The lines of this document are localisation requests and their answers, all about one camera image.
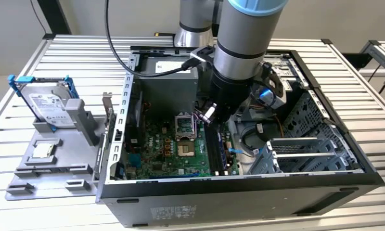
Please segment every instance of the slotted metal worktable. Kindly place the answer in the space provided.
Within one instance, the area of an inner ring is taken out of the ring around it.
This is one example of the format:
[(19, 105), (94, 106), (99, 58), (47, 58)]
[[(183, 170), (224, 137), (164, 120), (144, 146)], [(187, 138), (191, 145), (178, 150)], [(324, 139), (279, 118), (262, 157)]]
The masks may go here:
[[(171, 37), (115, 38), (116, 49), (127, 61), (131, 45), (172, 46)], [(334, 103), (354, 137), (360, 143), (385, 181), (385, 101), (354, 69), (334, 45), (322, 40), (274, 39), (271, 49), (298, 50)], [(42, 41), (22, 75), (74, 78), (87, 110), (104, 115), (103, 92), (112, 92), (119, 107), (126, 71), (104, 37), (58, 36)], [(10, 90), (0, 103), (0, 228), (4, 230), (122, 230), (122, 224), (95, 197), (6, 201), (4, 189), (14, 177), (35, 129), (34, 115)], [(385, 186), (320, 217), (238, 221), (158, 229), (195, 230), (339, 230), (385, 231)]]

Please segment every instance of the green circuit board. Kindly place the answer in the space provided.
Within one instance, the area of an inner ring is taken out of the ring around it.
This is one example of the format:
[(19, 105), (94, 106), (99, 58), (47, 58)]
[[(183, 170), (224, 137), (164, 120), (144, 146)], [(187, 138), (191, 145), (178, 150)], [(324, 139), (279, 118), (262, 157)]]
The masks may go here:
[[(232, 143), (232, 137), (227, 134), (230, 133), (223, 134), (223, 138), (226, 142)], [(188, 178), (212, 175), (202, 121), (196, 125), (195, 141), (176, 141), (174, 122), (154, 123), (147, 121), (144, 140), (140, 153), (142, 164), (130, 176), (131, 179)], [(228, 171), (231, 174), (239, 173), (235, 157)]]

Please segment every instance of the robotic arm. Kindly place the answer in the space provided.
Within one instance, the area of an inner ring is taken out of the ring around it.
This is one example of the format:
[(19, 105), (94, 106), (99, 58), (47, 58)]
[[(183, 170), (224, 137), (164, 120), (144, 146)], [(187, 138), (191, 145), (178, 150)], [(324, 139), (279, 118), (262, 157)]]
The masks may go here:
[[(186, 2), (191, 4), (192, 1), (182, 0), (182, 6)], [(200, 115), (203, 119), (212, 120), (216, 124), (223, 124), (228, 120), (248, 98), (255, 76), (262, 74), (263, 69), (263, 75), (270, 74), (266, 71), (271, 68), (266, 66), (263, 68), (262, 61), (287, 2), (288, 0), (224, 1), (215, 56), (211, 59), (214, 71), (211, 106)], [(186, 16), (182, 16), (180, 26), (184, 31), (188, 29), (183, 24), (186, 21), (188, 21)], [(204, 19), (202, 22), (202, 27), (207, 26)], [(203, 34), (196, 34), (196, 37), (202, 39), (194, 39), (191, 34), (191, 40), (202, 41), (200, 45), (211, 45), (212, 41), (204, 40)]]
[(194, 68), (199, 65), (199, 60), (212, 65), (210, 106), (200, 112), (200, 117), (216, 126), (228, 121), (251, 95), (256, 76), (263, 77), (260, 83), (267, 91), (262, 96), (271, 101), (268, 105), (279, 106), (275, 103), (278, 96), (283, 95), (283, 85), (271, 67), (262, 65), (262, 61), (288, 0), (223, 1), (218, 44), (214, 50), (211, 25), (214, 21), (219, 21), (220, 2), (222, 0), (182, 0), (180, 31), (175, 36), (175, 46), (207, 47), (196, 50), (196, 59), (190, 59), (180, 68), (163, 73), (142, 74), (126, 65), (114, 47), (108, 26), (110, 0), (106, 0), (107, 40), (119, 63), (130, 73), (140, 77), (159, 77)]

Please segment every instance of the metal chassis frame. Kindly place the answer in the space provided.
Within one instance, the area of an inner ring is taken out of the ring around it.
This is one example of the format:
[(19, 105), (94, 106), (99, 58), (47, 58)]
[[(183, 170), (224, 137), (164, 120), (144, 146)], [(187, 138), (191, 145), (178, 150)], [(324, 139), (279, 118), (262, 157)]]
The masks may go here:
[(359, 185), (376, 188), (376, 185), (384, 184), (384, 181), (376, 172), (363, 150), (359, 148), (355, 139), (352, 138), (346, 125), (324, 96), (320, 85), (314, 77), (304, 61), (302, 60), (296, 51), (291, 50), (272, 50), (274, 52), (290, 53), (295, 62), (300, 67), (300, 71), (307, 78), (312, 90), (316, 93), (318, 98), (323, 102), (324, 108), (331, 115), (332, 120), (336, 122), (338, 127), (342, 130), (342, 134), (346, 137), (356, 157), (363, 164), (366, 173), (347, 174), (347, 175), (319, 175), (319, 176), (294, 176), (294, 177), (268, 177), (268, 178), (248, 178), (248, 179), (228, 179), (228, 180), (194, 180), (194, 181), (175, 181), (175, 182), (159, 182), (152, 180), (148, 183), (110, 183), (106, 184), (106, 179), (110, 177), (110, 170), (102, 174), (99, 183), (99, 190), (96, 195), (98, 203), (136, 203), (142, 197), (186, 195), (186, 194), (208, 194), (208, 193), (236, 193), (250, 191), (268, 191), (268, 190), (295, 190), (302, 188), (331, 187), (338, 186), (340, 191), (351, 191), (348, 196), (336, 200), (332, 204), (328, 204), (319, 211), (303, 210), (295, 215), (318, 215), (328, 212), (347, 201), (352, 200), (358, 196), (363, 195), (368, 188), (360, 192)]

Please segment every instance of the blue tab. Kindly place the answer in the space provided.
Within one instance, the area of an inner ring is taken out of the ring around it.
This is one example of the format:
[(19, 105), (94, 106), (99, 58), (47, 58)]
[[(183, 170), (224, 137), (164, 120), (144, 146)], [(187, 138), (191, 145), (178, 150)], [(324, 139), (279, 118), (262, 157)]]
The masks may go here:
[(78, 93), (78, 90), (76, 90), (75, 82), (74, 82), (72, 78), (70, 77), (70, 75), (66, 76), (64, 81), (67, 82), (67, 84), (70, 86), (71, 96), (75, 99), (79, 99), (80, 96), (79, 96), (79, 93)]
[(32, 83), (36, 80), (34, 76), (20, 76), (16, 83)]
[(230, 148), (228, 150), (230, 150), (231, 153), (243, 153), (242, 150), (236, 150), (236, 149), (234, 149), (234, 148)]
[(11, 85), (11, 88), (15, 90), (16, 94), (19, 97), (22, 97), (22, 92), (18, 88), (18, 84), (16, 84), (16, 76), (15, 75), (10, 75), (7, 77), (7, 80), (8, 80), (8, 85)]

